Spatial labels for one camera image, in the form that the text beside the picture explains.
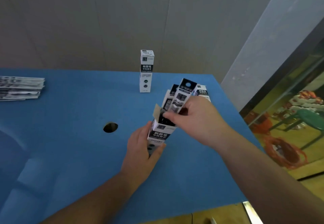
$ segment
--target hand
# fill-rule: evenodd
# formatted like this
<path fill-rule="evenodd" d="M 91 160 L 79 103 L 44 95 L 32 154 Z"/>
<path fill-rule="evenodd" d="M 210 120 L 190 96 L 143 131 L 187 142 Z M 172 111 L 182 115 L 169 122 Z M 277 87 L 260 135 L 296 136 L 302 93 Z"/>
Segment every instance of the hand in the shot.
<path fill-rule="evenodd" d="M 188 115 L 179 115 L 169 111 L 163 116 L 200 143 L 215 149 L 215 143 L 221 143 L 226 135 L 231 133 L 232 128 L 206 98 L 191 96 L 184 108 L 188 109 Z"/>
<path fill-rule="evenodd" d="M 127 152 L 120 173 L 129 180 L 135 191 L 150 175 L 156 162 L 162 155 L 166 144 L 159 146 L 149 157 L 147 151 L 147 135 L 152 122 L 137 129 L 128 139 Z"/>

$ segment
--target stool leg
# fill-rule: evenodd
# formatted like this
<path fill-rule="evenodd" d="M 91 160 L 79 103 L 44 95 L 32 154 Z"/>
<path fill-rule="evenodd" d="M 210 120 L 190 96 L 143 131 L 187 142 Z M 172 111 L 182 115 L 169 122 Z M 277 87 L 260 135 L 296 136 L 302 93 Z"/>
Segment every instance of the stool leg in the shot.
<path fill-rule="evenodd" d="M 318 136 L 317 138 L 313 139 L 311 142 L 308 142 L 306 145 L 304 145 L 301 150 L 305 150 L 306 148 L 310 147 L 312 144 L 314 144 L 316 141 L 324 137 L 324 132 L 321 132 L 321 135 Z"/>
<path fill-rule="evenodd" d="M 285 128 L 284 131 L 287 132 L 288 130 L 296 127 L 298 124 L 300 124 L 302 122 L 303 122 L 303 120 L 299 119 L 298 121 L 294 122 L 293 124 L 291 124 L 287 128 Z"/>
<path fill-rule="evenodd" d="M 294 115 L 291 115 L 291 116 L 289 116 L 289 117 L 283 119 L 281 122 L 278 122 L 277 124 L 275 124 L 275 125 L 273 125 L 271 128 L 269 128 L 269 131 L 273 130 L 274 128 L 279 127 L 279 126 L 280 126 L 281 124 L 283 124 L 287 119 L 289 119 L 289 118 L 294 118 L 294 117 L 296 117 L 296 116 L 297 116 L 297 114 L 294 114 Z"/>

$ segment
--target person's left hand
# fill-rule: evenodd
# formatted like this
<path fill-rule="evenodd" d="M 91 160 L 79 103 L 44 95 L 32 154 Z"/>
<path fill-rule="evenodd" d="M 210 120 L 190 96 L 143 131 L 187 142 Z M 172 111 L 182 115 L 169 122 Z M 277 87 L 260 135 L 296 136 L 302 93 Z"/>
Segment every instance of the person's left hand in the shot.
<path fill-rule="evenodd" d="M 149 157 L 147 135 L 152 122 L 137 129 L 128 139 L 127 152 L 120 172 L 127 177 L 136 190 L 150 175 L 166 144 L 159 146 Z"/>

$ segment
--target hole in table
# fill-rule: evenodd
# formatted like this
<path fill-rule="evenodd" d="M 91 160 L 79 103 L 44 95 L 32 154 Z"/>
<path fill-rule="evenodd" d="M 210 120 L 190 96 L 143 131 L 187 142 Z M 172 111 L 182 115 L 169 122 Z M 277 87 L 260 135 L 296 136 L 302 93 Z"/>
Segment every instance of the hole in table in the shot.
<path fill-rule="evenodd" d="M 109 122 L 103 127 L 103 131 L 105 131 L 106 133 L 112 133 L 115 132 L 117 128 L 118 128 L 117 123 Z"/>

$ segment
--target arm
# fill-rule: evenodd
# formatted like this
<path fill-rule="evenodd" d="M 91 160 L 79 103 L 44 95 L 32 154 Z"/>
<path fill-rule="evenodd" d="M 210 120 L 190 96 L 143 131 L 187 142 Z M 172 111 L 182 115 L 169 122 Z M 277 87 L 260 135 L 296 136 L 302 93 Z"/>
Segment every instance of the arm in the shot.
<path fill-rule="evenodd" d="M 324 203 L 234 131 L 205 98 L 190 97 L 188 115 L 164 114 L 217 151 L 264 224 L 321 223 Z"/>
<path fill-rule="evenodd" d="M 99 224 L 106 223 L 121 209 L 137 188 L 148 178 L 165 145 L 149 158 L 147 134 L 151 122 L 132 133 L 120 173 L 103 185 L 59 210 L 42 224 Z"/>

